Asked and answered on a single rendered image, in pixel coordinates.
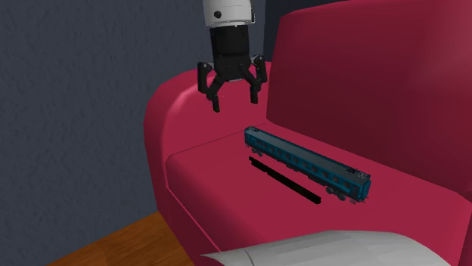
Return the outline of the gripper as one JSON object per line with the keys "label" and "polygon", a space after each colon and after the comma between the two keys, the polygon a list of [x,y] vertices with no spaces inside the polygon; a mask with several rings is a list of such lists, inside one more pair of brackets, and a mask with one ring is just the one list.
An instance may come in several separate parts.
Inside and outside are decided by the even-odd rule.
{"label": "gripper", "polygon": [[[250,84],[250,102],[258,103],[262,84],[268,81],[266,61],[262,55],[250,58],[248,26],[221,26],[210,29],[213,63],[197,64],[197,88],[212,102],[213,111],[220,112],[218,90],[223,82],[245,79]],[[254,65],[256,75],[250,71]],[[208,75],[214,69],[216,75],[208,85]]]}

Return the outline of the red sofa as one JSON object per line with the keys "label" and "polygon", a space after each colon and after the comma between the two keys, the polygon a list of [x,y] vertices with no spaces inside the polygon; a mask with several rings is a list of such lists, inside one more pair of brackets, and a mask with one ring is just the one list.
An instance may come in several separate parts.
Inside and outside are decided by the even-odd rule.
{"label": "red sofa", "polygon": [[[210,253],[324,230],[390,231],[472,266],[472,0],[347,0],[280,19],[259,103],[225,85],[215,113],[188,71],[147,104],[157,208],[195,266]],[[371,175],[349,204],[286,166],[314,204],[254,168],[244,129]]]}

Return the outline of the blue toy train carriage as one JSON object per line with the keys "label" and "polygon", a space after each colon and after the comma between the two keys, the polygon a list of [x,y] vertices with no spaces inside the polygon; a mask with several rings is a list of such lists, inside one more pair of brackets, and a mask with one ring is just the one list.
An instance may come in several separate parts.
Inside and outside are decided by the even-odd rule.
{"label": "blue toy train carriage", "polygon": [[370,175],[285,139],[250,126],[244,130],[244,141],[253,153],[267,155],[295,172],[325,187],[339,200],[363,203],[371,186]]}

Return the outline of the grey white cushion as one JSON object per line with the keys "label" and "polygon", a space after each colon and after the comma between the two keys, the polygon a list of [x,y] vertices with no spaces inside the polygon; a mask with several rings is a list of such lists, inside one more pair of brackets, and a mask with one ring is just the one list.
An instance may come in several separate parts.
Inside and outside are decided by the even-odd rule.
{"label": "grey white cushion", "polygon": [[224,266],[451,266],[409,237],[362,230],[326,230],[206,257]]}

